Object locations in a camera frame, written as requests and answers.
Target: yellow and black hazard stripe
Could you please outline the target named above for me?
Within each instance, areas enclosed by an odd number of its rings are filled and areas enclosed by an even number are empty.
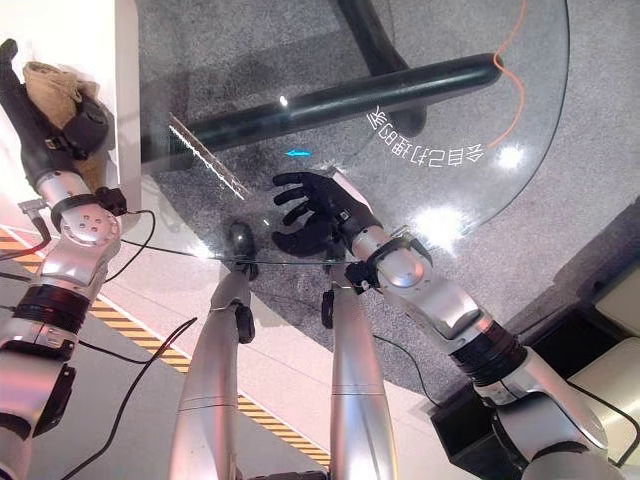
[[[21,250],[23,248],[25,246],[22,243],[16,241],[8,232],[0,228],[0,250]],[[42,259],[38,255],[26,255],[16,258],[15,261],[29,272],[34,273]],[[153,333],[145,330],[102,300],[96,300],[89,309],[89,313],[149,353],[155,353],[156,349],[162,345],[163,340],[160,340]],[[189,370],[189,363],[191,362],[189,357],[173,348],[165,350],[160,359],[181,373],[186,373]],[[238,395],[238,410],[320,465],[329,466],[330,457],[327,452],[312,444],[244,395]]]

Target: glass tabletop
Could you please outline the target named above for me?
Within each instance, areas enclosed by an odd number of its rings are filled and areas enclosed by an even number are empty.
[[[337,169],[387,231],[407,225],[428,248],[451,248],[526,186],[562,106],[565,2],[373,1],[404,77],[372,72],[354,23],[371,18],[346,3],[139,2],[143,170],[153,172],[143,207],[161,193],[160,221],[172,219],[152,246],[229,258],[225,232],[240,220],[259,261],[326,261],[292,258],[270,240],[286,231],[271,182],[286,171]],[[457,90],[443,95],[452,78]],[[397,113],[411,111],[426,112],[422,128]]]

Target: blue light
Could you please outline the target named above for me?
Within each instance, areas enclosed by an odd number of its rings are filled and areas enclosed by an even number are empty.
[[[306,150],[296,150],[291,149],[287,152],[287,155],[289,155],[290,157],[310,157],[311,156],[311,152],[307,152]]]

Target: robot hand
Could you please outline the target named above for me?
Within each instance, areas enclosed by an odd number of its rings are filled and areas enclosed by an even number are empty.
[[[273,183],[276,186],[302,184],[277,195],[273,199],[276,205],[306,198],[284,216],[283,224],[292,225],[302,215],[313,212],[296,232],[273,233],[276,246],[291,255],[314,255],[340,241],[351,249],[353,239],[362,230],[382,226],[367,205],[356,200],[333,178],[308,172],[283,173],[273,177]]]

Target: burlap sack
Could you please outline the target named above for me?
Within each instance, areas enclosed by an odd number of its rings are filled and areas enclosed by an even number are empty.
[[[29,62],[23,69],[27,95],[38,109],[57,128],[64,127],[76,115],[80,92],[94,97],[96,85],[78,80],[75,74],[40,62]],[[106,158],[91,155],[87,160],[75,161],[75,167],[92,192],[104,185]]]

